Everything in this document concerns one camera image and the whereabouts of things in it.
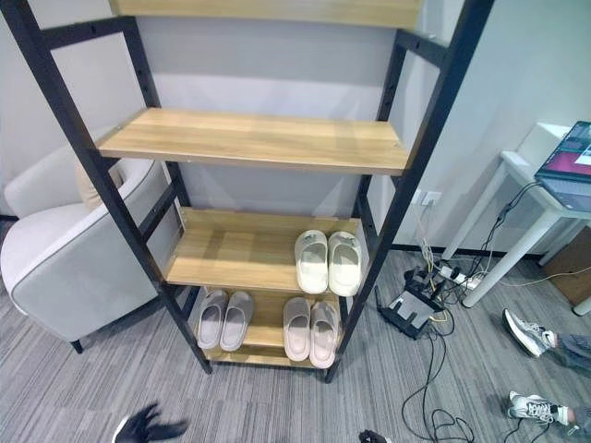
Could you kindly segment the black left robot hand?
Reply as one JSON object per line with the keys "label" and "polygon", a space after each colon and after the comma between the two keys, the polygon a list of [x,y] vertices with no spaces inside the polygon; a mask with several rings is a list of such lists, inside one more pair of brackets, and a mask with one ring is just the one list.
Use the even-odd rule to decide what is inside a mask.
{"label": "black left robot hand", "polygon": [[143,407],[138,412],[124,417],[117,425],[112,442],[153,442],[182,436],[188,429],[189,421],[161,423],[157,401]]}

